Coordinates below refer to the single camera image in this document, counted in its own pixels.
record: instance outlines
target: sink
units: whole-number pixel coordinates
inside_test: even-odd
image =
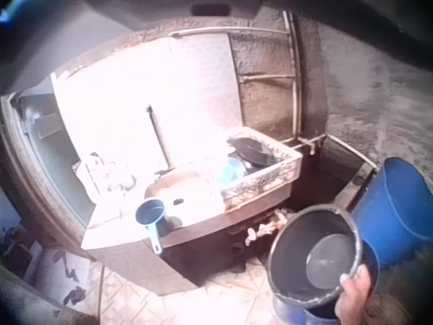
[[[145,198],[151,196],[162,200],[167,216],[180,219],[182,227],[225,211],[217,187],[195,169],[175,169],[161,176],[146,188]]]

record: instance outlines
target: utility sink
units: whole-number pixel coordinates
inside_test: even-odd
[[[195,169],[179,168],[171,171],[145,191],[145,198],[158,197],[166,205],[166,214],[175,220],[176,228],[185,227],[214,217],[225,211],[223,197]]]

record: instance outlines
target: hand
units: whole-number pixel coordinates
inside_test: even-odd
[[[359,325],[371,286],[367,267],[360,265],[353,279],[342,274],[340,283],[344,291],[336,303],[336,315],[342,325]]]

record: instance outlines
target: blue barrel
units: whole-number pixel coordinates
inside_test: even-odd
[[[433,195],[417,169],[400,158],[385,160],[352,216],[381,267],[433,239]]]

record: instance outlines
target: sink basin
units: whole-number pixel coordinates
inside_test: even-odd
[[[162,200],[167,216],[180,219],[182,227],[225,211],[221,193],[194,169],[175,169],[161,176],[146,188],[145,198],[151,196]]]

